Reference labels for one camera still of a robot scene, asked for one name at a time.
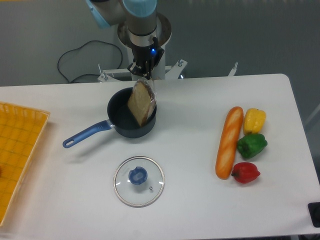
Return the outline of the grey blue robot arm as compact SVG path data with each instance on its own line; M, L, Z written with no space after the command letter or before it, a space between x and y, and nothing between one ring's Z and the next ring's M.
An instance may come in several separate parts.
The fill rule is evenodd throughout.
M156 0L87 0L86 4L100 28L126 22L133 54L128 70L148 80L165 50L160 45L160 23Z

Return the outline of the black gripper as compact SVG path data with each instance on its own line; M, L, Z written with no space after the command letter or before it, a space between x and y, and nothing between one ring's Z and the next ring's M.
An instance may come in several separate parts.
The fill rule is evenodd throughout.
M151 37L151 44L147 46L132 45L133 63L127 69L133 75L144 75L147 80L152 78L152 71L156 67L165 50L160 46L156 36Z

